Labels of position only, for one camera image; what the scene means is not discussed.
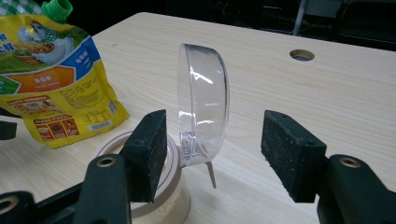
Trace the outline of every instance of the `yellow bag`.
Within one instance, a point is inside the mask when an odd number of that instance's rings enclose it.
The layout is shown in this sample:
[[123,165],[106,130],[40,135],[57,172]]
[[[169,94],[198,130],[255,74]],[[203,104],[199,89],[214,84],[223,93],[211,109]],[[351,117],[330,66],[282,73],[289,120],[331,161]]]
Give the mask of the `yellow bag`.
[[129,117],[92,37],[37,14],[0,17],[0,107],[49,147],[108,132]]

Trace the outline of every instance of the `wooden table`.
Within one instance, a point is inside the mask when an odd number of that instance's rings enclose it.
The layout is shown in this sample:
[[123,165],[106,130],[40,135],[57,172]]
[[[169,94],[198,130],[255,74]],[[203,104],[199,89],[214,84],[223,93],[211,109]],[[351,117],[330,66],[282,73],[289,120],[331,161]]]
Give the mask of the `wooden table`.
[[[183,169],[191,194],[185,223],[318,223],[317,205],[294,203],[261,154],[265,110],[290,115],[326,143],[326,156],[359,158],[396,190],[396,52],[148,13],[93,39],[131,117],[109,133],[57,149],[34,141],[20,120],[7,119],[19,126],[17,138],[0,142],[0,193],[29,190],[38,202],[81,182],[102,142],[158,109],[167,110],[177,142],[182,43],[218,51],[231,91],[227,135],[213,160],[218,187],[204,165]],[[294,49],[315,59],[294,60]]]

